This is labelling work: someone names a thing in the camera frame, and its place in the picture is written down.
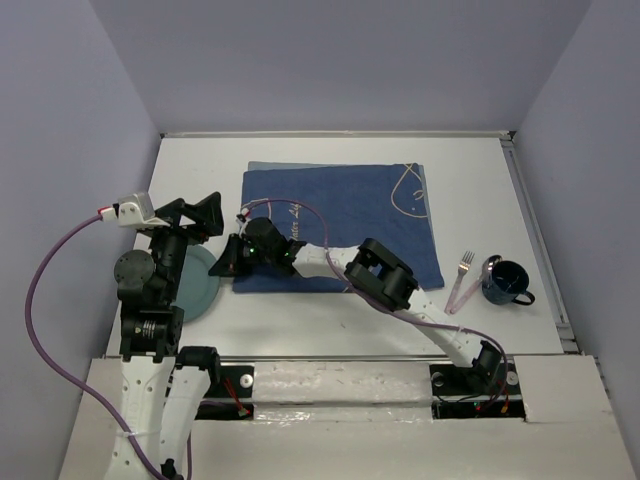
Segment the teal ceramic plate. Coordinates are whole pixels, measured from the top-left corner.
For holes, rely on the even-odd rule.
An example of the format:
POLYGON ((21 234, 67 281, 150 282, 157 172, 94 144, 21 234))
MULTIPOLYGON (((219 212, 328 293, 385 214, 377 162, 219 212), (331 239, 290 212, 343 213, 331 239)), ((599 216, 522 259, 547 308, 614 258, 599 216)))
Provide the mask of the teal ceramic plate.
POLYGON ((205 247, 190 246, 186 251, 181 281, 174 305, 184 312, 184 323, 204 315, 216 299, 220 278, 209 270, 217 258, 205 247))

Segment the blue embroidered cloth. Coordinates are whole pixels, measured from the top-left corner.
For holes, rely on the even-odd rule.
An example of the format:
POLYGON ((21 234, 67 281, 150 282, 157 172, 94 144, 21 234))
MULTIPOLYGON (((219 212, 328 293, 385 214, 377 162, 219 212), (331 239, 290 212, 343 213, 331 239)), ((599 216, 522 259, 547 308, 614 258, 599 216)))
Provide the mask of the blue embroidered cloth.
POLYGON ((241 203, 288 239, 335 248, 373 238, 412 268, 420 287, 444 286, 418 164, 254 168, 243 176, 241 203))

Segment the dark blue mug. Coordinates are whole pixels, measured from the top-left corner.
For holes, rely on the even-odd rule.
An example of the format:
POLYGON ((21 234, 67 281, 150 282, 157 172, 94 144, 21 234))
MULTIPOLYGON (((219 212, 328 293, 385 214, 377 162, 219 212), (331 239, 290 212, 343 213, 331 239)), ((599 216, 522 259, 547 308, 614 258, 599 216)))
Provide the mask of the dark blue mug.
POLYGON ((518 263, 501 260, 482 281, 482 294, 491 304, 530 306, 536 297, 529 288, 527 271, 518 263))

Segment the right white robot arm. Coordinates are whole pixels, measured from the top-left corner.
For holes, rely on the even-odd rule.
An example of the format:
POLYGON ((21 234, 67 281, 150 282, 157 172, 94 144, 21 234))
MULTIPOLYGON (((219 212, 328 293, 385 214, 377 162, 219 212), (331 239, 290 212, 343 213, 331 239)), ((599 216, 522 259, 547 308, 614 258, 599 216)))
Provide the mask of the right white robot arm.
POLYGON ((342 281, 377 311, 413 325, 460 369, 462 384, 491 397, 506 392, 508 360, 483 332, 455 325, 419 286, 412 269, 379 241, 332 248, 287 239, 266 217, 247 219, 228 237, 211 276, 244 278, 262 266, 289 278, 342 281))

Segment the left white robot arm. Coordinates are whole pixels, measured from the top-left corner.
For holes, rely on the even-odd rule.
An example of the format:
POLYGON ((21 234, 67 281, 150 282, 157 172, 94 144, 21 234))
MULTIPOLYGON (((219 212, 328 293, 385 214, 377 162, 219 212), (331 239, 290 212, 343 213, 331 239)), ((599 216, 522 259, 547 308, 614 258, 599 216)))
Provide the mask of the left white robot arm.
POLYGON ((181 479, 204 395, 221 383, 220 357, 207 346, 180 346, 184 311, 176 306, 187 250, 224 229, 221 196, 178 198, 154 208, 146 192, 101 210, 104 219, 150 239, 114 267, 120 301, 121 405, 108 479, 181 479))

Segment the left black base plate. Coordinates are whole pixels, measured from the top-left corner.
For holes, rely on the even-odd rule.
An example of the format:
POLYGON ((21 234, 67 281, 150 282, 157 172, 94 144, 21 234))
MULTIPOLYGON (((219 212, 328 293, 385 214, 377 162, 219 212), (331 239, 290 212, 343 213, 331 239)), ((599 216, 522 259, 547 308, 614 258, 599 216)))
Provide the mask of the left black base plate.
POLYGON ((250 421, 254 417, 252 364, 223 364, 220 381, 211 386, 200 402, 197 420, 250 421))

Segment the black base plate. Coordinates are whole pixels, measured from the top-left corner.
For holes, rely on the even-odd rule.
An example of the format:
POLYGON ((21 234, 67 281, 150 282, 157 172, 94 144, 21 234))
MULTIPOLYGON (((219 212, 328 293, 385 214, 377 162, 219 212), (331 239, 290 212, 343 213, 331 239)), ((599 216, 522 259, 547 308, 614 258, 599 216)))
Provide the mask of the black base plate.
POLYGON ((200 402, 197 420, 250 421, 254 417, 252 364, 223 364, 220 381, 211 386, 200 402))
POLYGON ((519 377, 514 363, 498 368, 489 385, 473 382, 465 369, 452 364, 429 366, 436 420, 526 418, 519 377))

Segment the pink handled fork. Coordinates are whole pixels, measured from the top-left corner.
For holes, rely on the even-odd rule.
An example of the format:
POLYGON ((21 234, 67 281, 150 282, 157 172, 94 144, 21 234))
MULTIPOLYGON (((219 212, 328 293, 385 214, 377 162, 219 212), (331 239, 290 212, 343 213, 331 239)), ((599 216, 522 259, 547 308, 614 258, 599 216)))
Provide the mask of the pink handled fork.
POLYGON ((473 251, 466 251, 458 264, 457 276, 445 306, 445 312, 447 314, 450 313, 451 309, 454 306, 462 281, 466 276, 466 274, 469 272, 469 269, 471 267, 474 257, 475 257, 475 253, 473 251))

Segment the pink handled spoon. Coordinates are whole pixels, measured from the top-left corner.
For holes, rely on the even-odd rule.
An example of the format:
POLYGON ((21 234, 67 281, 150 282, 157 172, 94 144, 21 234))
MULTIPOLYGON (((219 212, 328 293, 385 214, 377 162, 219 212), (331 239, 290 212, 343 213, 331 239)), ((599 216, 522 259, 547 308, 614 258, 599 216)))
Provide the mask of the pink handled spoon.
POLYGON ((501 255, 492 255, 487 258, 481 269, 481 273, 478 279, 465 291, 465 293, 460 296, 454 304, 448 309, 448 314, 456 314, 466 303, 467 301, 478 291, 482 282, 490 275, 492 269, 495 265, 503 260, 501 255))

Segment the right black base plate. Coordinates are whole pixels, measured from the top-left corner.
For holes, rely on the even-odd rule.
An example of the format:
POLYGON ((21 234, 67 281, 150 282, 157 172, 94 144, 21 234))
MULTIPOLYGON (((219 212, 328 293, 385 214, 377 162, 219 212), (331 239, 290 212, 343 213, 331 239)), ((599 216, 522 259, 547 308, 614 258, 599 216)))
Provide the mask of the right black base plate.
POLYGON ((473 382, 465 369, 452 364, 429 366, 436 420, 526 418, 519 377, 514 363, 498 368, 489 385, 473 382))

